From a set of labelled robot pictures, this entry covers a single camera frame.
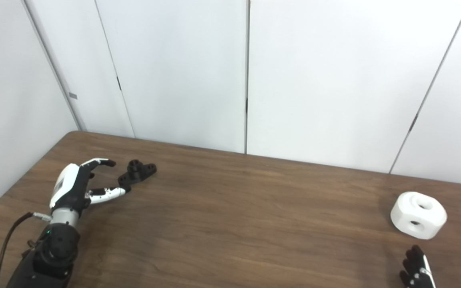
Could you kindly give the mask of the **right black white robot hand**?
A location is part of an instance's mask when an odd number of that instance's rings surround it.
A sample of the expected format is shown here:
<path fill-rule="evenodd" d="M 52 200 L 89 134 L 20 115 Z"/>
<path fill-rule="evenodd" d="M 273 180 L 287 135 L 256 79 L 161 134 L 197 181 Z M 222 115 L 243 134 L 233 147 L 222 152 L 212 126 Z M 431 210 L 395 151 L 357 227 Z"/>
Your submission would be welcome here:
<path fill-rule="evenodd" d="M 420 246 L 413 245 L 406 250 L 402 264 L 404 269 L 399 272 L 399 277 L 405 288 L 436 287 L 429 261 Z"/>

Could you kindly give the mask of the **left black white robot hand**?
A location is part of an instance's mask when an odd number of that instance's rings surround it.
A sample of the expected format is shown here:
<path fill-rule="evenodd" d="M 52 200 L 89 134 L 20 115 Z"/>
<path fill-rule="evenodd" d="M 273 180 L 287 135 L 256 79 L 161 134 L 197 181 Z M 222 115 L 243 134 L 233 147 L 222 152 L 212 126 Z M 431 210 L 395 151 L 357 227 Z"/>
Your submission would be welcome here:
<path fill-rule="evenodd" d="M 107 158 L 93 158 L 80 165 L 68 164 L 59 175 L 50 199 L 52 221 L 72 224 L 91 204 L 111 201 L 130 192 L 130 186 L 88 189 L 96 167 L 115 165 Z"/>

